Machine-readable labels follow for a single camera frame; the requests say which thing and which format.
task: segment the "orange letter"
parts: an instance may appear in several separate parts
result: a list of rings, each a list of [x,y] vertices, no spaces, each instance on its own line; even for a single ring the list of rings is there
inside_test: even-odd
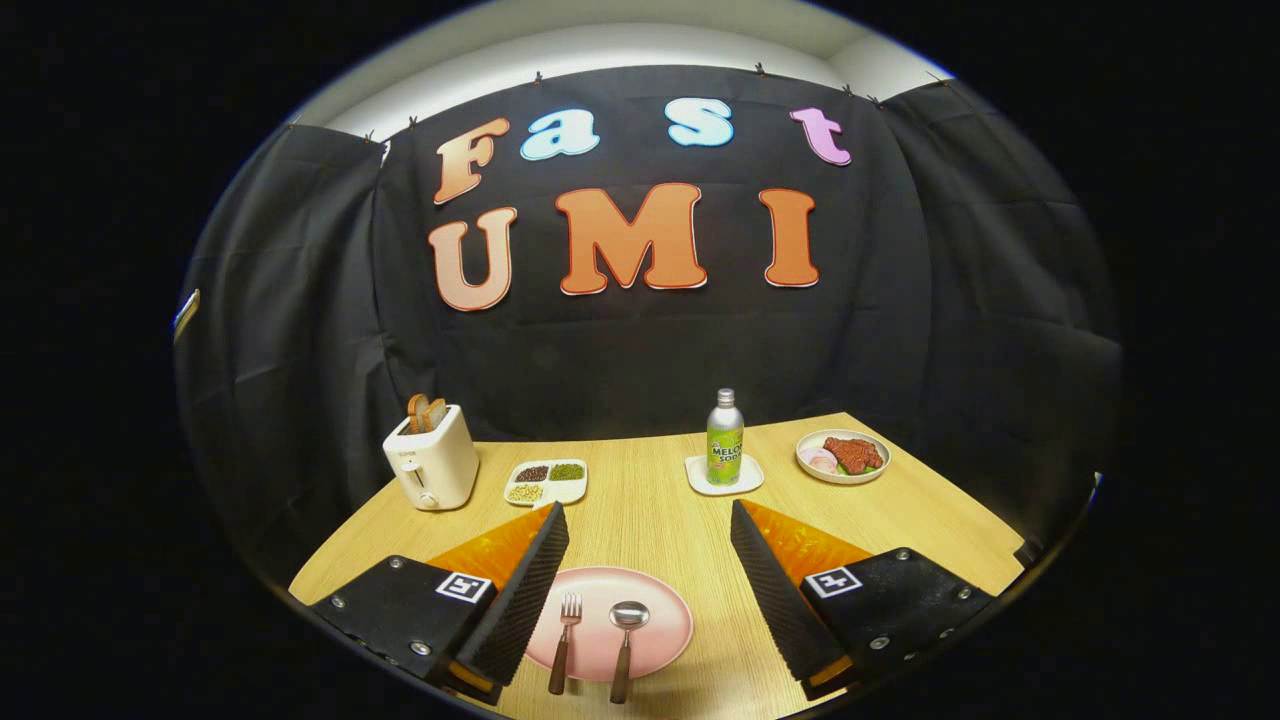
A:
[[[557,197],[556,208],[568,217],[568,275],[561,281],[561,291],[590,295],[609,284],[595,269],[596,249],[614,279],[631,287],[650,245],[653,263],[644,274],[645,284],[655,290],[704,284],[707,270],[698,264],[694,245],[694,204],[701,196],[691,184],[657,184],[631,223],[603,190],[575,190]]]
[[[511,288],[511,234],[508,228],[516,219],[515,208],[489,210],[476,225],[484,231],[489,251],[489,278],[484,284],[471,284],[462,277],[462,236],[466,223],[440,225],[426,236],[435,249],[435,284],[440,297],[451,307],[470,313],[493,307]]]
[[[440,191],[435,193],[436,205],[444,205],[480,184],[480,176],[471,172],[471,163],[481,168],[488,165],[493,159],[493,140],[488,136],[506,135],[508,129],[511,123],[507,118],[498,118],[454,137],[435,150],[440,156]]]
[[[795,190],[765,190],[760,202],[773,220],[773,264],[764,281],[781,287],[809,287],[818,282],[818,268],[809,261],[809,210],[813,197]]]

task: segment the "soda bottle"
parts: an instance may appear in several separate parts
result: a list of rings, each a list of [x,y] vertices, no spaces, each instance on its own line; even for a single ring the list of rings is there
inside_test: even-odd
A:
[[[742,468],[742,413],[733,406],[733,391],[716,393],[716,407],[707,418],[707,482],[731,486]]]

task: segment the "bread slice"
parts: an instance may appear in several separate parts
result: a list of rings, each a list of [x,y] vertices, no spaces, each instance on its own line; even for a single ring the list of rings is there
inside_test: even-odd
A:
[[[408,429],[411,433],[426,432],[426,409],[429,405],[430,401],[421,392],[408,398]]]
[[[443,397],[436,397],[426,406],[426,432],[440,427],[440,423],[444,421],[445,411],[448,411],[448,407],[445,407]]]

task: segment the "meat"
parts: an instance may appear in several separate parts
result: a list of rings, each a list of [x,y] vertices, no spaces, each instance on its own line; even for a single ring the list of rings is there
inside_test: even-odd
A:
[[[856,475],[867,468],[879,468],[884,464],[876,446],[865,439],[840,439],[829,437],[822,447],[831,451],[840,460],[840,465],[850,475]]]

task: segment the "white toaster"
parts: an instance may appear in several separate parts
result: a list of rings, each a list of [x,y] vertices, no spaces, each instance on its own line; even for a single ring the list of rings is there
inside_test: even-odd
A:
[[[383,452],[413,507],[453,510],[471,497],[480,456],[462,407],[445,405],[444,421],[428,433],[411,433],[404,418],[383,441]]]

